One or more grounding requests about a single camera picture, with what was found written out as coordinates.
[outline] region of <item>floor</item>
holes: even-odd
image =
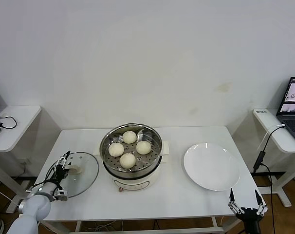
[[[256,176],[254,177],[258,186],[268,186],[270,184],[267,177]],[[275,227],[276,234],[295,234],[295,181],[290,181],[285,187],[284,190],[288,195],[292,207],[283,207],[277,195],[273,195],[273,206],[275,214]],[[0,191],[6,194],[9,197],[13,197],[14,193],[10,191],[6,186],[0,185]],[[272,214],[271,214],[271,196],[263,196],[266,203],[269,206],[269,211],[265,214],[264,219],[260,222],[261,230],[263,234],[273,234],[272,226]],[[8,206],[8,201],[2,195],[0,195],[0,212],[4,213],[6,207]],[[5,232],[9,229],[12,222],[18,217],[18,213],[14,214],[0,214],[0,218],[5,223]],[[220,224],[221,217],[217,218],[217,223]],[[106,227],[101,225],[109,224],[110,222],[84,222],[82,225],[82,232],[91,232],[98,227],[98,231],[120,231],[122,228],[122,222],[116,221]],[[67,222],[64,223],[71,231],[75,230],[76,223]],[[123,230],[152,230],[155,229],[177,229],[177,228],[197,228],[197,227],[211,227],[212,222],[210,218],[188,218],[188,219],[162,219],[157,220],[140,220],[140,221],[124,221]],[[243,224],[240,223],[228,234],[237,234],[243,230]],[[42,225],[39,226],[39,234],[53,234],[53,232],[47,230]]]

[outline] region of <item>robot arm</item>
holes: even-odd
[[[230,193],[230,202],[228,206],[235,216],[242,220],[247,234],[261,234],[259,222],[263,219],[264,213],[267,212],[268,207],[264,205],[262,197],[255,190],[258,208],[240,207],[234,199],[233,190]]]
[[[55,165],[54,174],[44,181],[43,186],[35,187],[19,205],[19,218],[11,225],[8,234],[38,234],[37,223],[50,212],[51,202],[67,200],[67,191],[63,190],[60,182],[66,178],[69,169],[65,168],[70,151],[59,158]]]

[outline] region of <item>pot handle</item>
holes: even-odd
[[[169,142],[168,141],[163,141],[163,148],[161,151],[161,156],[163,157],[161,163],[167,163],[168,157],[169,157]]]

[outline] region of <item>white table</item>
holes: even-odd
[[[276,113],[277,109],[254,110],[255,117],[259,120],[265,131],[268,131],[270,128],[281,124],[280,121],[276,118]],[[295,154],[295,139],[287,131],[287,129],[277,130],[271,135],[271,139],[279,148],[279,150],[285,153],[283,157],[278,157],[275,160],[275,163],[282,161],[284,158],[288,157],[291,154]],[[293,178],[295,178],[295,164],[291,165],[288,171],[278,180],[275,178],[275,176],[272,177],[273,193],[278,195],[279,199],[285,207],[290,207],[292,204],[285,194],[283,187]],[[271,187],[260,187],[259,190],[261,191],[261,194],[271,193]]]
[[[110,129],[63,130],[59,135],[36,183],[41,182],[50,166],[65,152],[71,150],[93,153],[103,136]],[[99,162],[99,175],[94,184],[81,195],[68,201],[52,202],[45,225],[54,228],[49,221],[98,221],[163,219],[233,215],[228,207],[229,191],[214,192],[195,184],[184,172],[183,156],[186,150],[199,142],[212,142],[228,149],[238,160],[240,180],[233,187],[240,206],[258,207],[252,179],[234,141],[226,127],[171,127],[155,128],[163,141],[169,142],[170,155],[161,164],[158,180],[140,191],[118,192]],[[223,227],[192,229],[193,233],[225,233],[239,221],[230,219]]]
[[[12,116],[17,121],[17,126],[14,129],[1,129],[0,131],[0,153],[7,153],[11,151],[18,141],[21,139],[25,131],[39,114],[40,106],[7,106],[0,107],[0,117]],[[15,123],[12,119],[0,119],[4,126],[11,127]],[[0,168],[0,181],[10,188],[17,195],[14,198],[18,202],[21,198],[27,196],[25,192],[25,185],[28,182],[23,182],[22,185],[16,183],[6,172]],[[9,206],[7,212],[13,213],[16,206]]]

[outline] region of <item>laptop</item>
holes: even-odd
[[[276,114],[278,120],[284,123],[295,138],[295,77],[291,77],[286,93]]]

